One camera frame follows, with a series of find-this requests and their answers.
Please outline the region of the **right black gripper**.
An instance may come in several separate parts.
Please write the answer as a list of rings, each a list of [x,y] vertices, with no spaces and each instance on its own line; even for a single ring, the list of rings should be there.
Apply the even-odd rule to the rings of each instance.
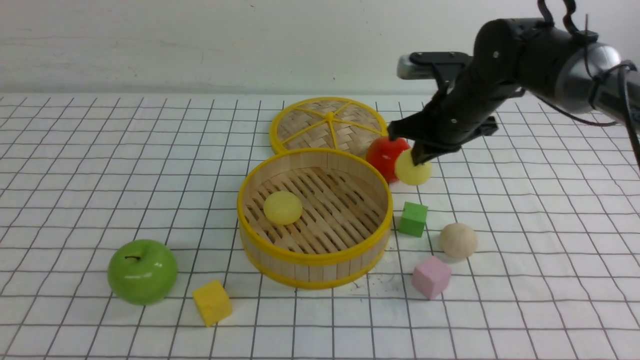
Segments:
[[[445,89],[440,89],[415,114],[392,121],[389,139],[414,142],[410,150],[414,166],[457,152],[478,137],[492,136],[498,129],[493,113],[499,106],[499,76],[482,75],[474,64],[463,69]]]

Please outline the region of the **right grey black robot arm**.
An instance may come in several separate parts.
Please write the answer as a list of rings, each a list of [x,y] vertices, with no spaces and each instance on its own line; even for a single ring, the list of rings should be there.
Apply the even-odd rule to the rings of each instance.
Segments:
[[[416,114],[387,127],[391,140],[414,141],[423,164],[498,130],[494,112],[530,92],[570,119],[592,110],[626,128],[639,155],[639,71],[589,30],[560,30],[541,18],[496,19],[475,37],[472,55],[412,52],[398,59],[403,80],[436,80],[438,91]]]

